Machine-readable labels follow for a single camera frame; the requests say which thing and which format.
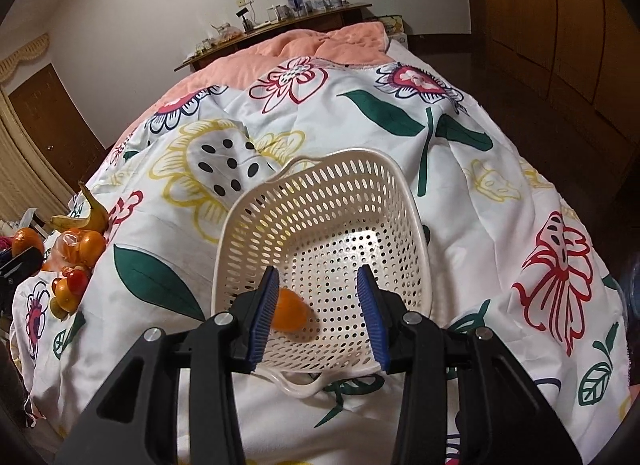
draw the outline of dark floor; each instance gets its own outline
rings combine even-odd
[[[494,68],[474,66],[471,54],[421,58],[473,95],[520,154],[556,185],[588,228],[610,273],[619,278],[631,254],[640,251],[638,175],[630,177],[635,185],[626,185],[636,192],[615,194],[600,155],[533,90]]]

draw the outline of bed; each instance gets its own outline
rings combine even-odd
[[[11,350],[40,450],[52,456],[143,331],[193,329],[212,314],[216,247],[244,190],[293,156],[364,146],[393,157],[414,194],[433,320],[457,331],[491,327],[590,460],[631,405],[629,362],[616,283],[575,211],[472,96],[388,44],[382,26],[302,32],[192,74],[123,134],[88,182],[110,227],[76,314],[59,321],[47,312],[54,273],[18,288]],[[70,204],[80,216],[87,207],[81,196]],[[182,284],[166,289],[158,275]],[[182,378],[178,454],[188,463]],[[339,381],[305,400],[257,377],[235,377],[234,387],[247,463],[389,463],[401,376]]]

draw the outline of curtain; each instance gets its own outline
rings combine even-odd
[[[73,194],[24,130],[0,86],[0,218],[18,220],[37,207],[47,221],[68,212]]]

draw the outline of basket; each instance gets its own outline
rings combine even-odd
[[[400,167],[366,149],[294,158],[229,211],[212,314],[255,289],[268,265],[276,267],[280,286],[300,295],[313,314],[297,333],[271,330],[254,373],[293,397],[309,397],[335,380],[380,370],[356,291],[365,264],[380,288],[400,294],[408,309],[430,314],[424,232]]]

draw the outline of wooden table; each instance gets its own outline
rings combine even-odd
[[[202,70],[207,64],[215,61],[217,58],[225,57],[233,54],[238,50],[253,46],[265,39],[271,39],[275,36],[293,30],[294,28],[307,28],[316,30],[317,32],[329,32],[337,30],[343,26],[353,25],[362,22],[362,10],[372,6],[371,3],[354,3],[345,7],[332,8],[324,12],[312,12],[308,16],[301,18],[288,18],[271,25],[263,26],[248,34],[244,34],[239,38],[224,42],[214,46],[213,48],[203,52],[196,57],[191,57],[183,62],[174,71],[181,70],[185,66],[191,65],[193,71]]]

